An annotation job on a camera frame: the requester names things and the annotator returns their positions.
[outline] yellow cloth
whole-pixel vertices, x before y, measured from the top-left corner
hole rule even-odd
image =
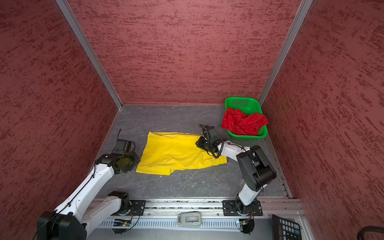
[[[149,132],[147,145],[136,172],[170,175],[175,170],[201,169],[227,163],[196,146],[200,135],[178,132]]]

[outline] calculator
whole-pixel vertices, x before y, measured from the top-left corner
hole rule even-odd
[[[301,240],[300,225],[273,214],[272,235],[273,240]]]

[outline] green basket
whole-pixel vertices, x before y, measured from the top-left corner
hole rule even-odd
[[[229,97],[225,100],[225,109],[233,108],[240,109],[243,113],[251,115],[253,113],[263,114],[259,102],[254,98],[242,98],[242,97]],[[250,135],[236,135],[227,130],[232,139],[242,139],[242,140],[256,140],[259,138],[264,138],[268,134],[266,126],[260,128],[257,132],[257,136]]]

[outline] red garment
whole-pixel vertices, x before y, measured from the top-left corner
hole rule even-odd
[[[223,129],[228,129],[236,135],[256,136],[260,128],[268,123],[263,114],[254,113],[248,116],[240,109],[228,108],[223,118]]]

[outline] red textured wall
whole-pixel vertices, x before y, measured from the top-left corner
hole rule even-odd
[[[69,0],[125,104],[258,98],[301,0]]]
[[[316,239],[384,227],[383,12],[383,1],[315,0],[263,105]]]
[[[54,0],[0,2],[0,236],[31,239],[88,173],[117,107]]]

